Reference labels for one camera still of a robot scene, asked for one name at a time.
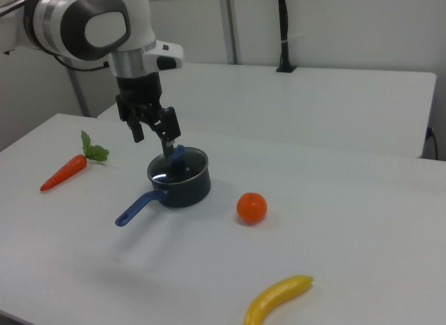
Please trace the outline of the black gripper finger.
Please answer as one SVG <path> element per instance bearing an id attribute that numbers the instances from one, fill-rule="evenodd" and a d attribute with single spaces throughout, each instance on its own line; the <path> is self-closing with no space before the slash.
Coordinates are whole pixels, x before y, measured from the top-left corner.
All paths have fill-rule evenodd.
<path id="1" fill-rule="evenodd" d="M 174 153 L 174 142 L 181 135 L 175 109 L 168 107 L 154 110 L 149 126 L 160 138 L 163 155 L 168 158 Z"/>
<path id="2" fill-rule="evenodd" d="M 144 139 L 144 132 L 139 115 L 134 110 L 129 113 L 126 123 L 132 132 L 134 142 L 141 142 Z"/>

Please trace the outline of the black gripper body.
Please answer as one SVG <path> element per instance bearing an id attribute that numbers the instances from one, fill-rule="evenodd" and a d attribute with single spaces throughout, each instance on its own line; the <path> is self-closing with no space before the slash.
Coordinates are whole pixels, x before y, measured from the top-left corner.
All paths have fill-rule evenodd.
<path id="1" fill-rule="evenodd" d="M 129 126 L 145 123 L 160 127 L 162 86 L 159 73 L 136 78 L 116 78 L 119 94 L 116 97 L 120 119 Z"/>

